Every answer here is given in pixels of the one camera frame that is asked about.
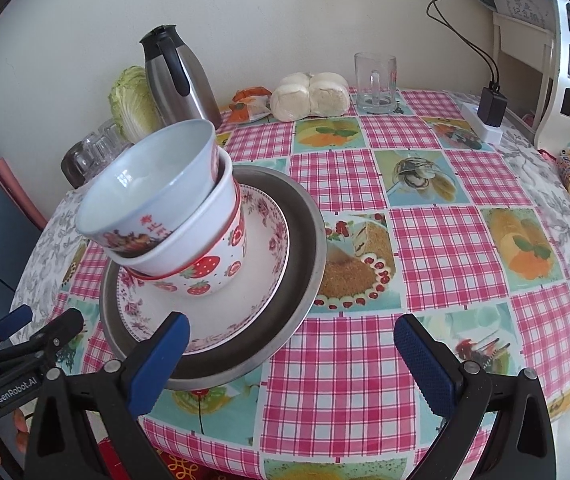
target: human hand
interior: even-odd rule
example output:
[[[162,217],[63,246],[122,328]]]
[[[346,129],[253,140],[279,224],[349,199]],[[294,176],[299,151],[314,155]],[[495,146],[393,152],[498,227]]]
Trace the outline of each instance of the human hand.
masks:
[[[16,434],[16,447],[21,453],[25,453],[27,450],[27,441],[29,439],[29,433],[27,429],[27,423],[25,421],[25,416],[21,410],[14,410],[12,414],[14,419],[14,426],[18,433]]]

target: stacked bowls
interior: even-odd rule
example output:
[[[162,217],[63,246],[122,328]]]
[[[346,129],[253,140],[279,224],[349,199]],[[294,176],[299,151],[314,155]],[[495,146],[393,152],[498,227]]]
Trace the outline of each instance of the stacked bowls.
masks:
[[[213,124],[171,124],[123,152],[94,179],[76,228],[139,280],[190,296],[227,285],[235,274],[224,269],[243,261],[245,229]]]

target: plate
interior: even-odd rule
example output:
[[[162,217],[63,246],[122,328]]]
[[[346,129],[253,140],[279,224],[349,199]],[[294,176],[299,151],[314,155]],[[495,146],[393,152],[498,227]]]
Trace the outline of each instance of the plate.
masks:
[[[116,305],[134,339],[150,338],[175,310],[190,321],[190,343],[184,355],[204,352],[240,334],[270,303],[287,266],[287,221],[267,194],[251,186],[240,188],[247,253],[229,285],[206,296],[187,298],[160,286],[164,282],[137,280],[120,269]]]
[[[198,390],[237,379],[269,359],[305,319],[318,293],[325,268],[325,226],[309,193],[289,176],[259,166],[235,166],[234,177],[271,196],[289,228],[289,259],[269,308],[238,337],[216,348],[181,358],[167,388]],[[119,266],[105,267],[99,310],[105,338],[118,359],[125,359],[136,340],[123,326],[116,308]]]

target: black clamp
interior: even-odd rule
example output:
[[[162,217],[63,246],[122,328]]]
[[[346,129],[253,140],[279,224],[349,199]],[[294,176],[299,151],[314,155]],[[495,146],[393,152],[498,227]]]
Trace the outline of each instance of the black clamp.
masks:
[[[32,310],[27,305],[0,319],[0,344],[31,320]],[[70,308],[28,341],[0,350],[0,418],[39,395],[44,375],[56,362],[56,353],[82,329],[82,314]],[[23,470],[1,439],[0,456],[8,475],[21,479]]]
[[[172,312],[123,362],[93,374],[51,368],[41,386],[25,457],[25,480],[110,478],[89,425],[98,412],[131,480],[173,478],[137,422],[149,413],[190,340],[183,314]]]
[[[454,478],[487,412],[496,420],[471,479],[556,478],[552,425],[532,368],[513,377],[461,363],[412,314],[396,321],[394,342],[431,411],[447,421],[409,479]]]

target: tablecloth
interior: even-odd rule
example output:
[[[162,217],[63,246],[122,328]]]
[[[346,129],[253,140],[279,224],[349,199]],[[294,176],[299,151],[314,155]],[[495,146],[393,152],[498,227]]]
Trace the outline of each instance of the tablecloth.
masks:
[[[235,163],[284,171],[310,192],[348,267],[330,259],[307,319],[259,368],[205,391],[164,391],[142,419],[155,446],[251,478],[401,478],[440,426],[393,343],[404,312],[486,369],[534,367],[551,415],[570,408],[570,197],[508,122],[500,146],[480,142],[458,108],[474,97],[399,99],[389,116],[352,106],[341,118],[223,123],[218,140]],[[399,184],[395,168],[411,157],[436,170]],[[17,341],[69,306],[84,314],[60,355],[69,373],[112,357],[97,308],[107,259],[74,230],[83,193],[57,208],[14,299],[34,310]]]

